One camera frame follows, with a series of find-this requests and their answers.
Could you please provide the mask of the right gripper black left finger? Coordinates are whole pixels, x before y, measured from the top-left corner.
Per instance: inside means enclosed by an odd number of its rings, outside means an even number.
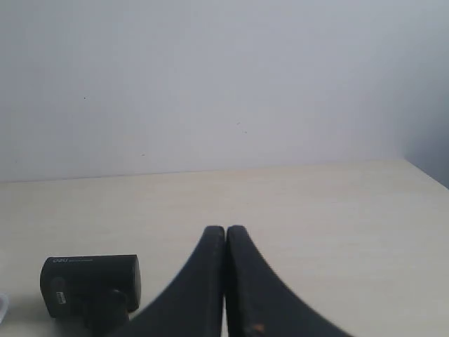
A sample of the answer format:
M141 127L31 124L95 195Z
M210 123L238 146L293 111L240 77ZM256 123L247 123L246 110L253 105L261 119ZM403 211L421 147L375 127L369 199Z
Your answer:
M208 226L184 267L122 336L220 336L225 231Z

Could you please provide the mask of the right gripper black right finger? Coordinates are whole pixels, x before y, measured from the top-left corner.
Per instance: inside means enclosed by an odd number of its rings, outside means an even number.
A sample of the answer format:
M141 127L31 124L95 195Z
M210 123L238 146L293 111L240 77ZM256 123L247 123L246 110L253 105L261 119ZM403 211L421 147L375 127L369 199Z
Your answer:
M226 268L230 336L346 335L283 283L242 225L227 230Z

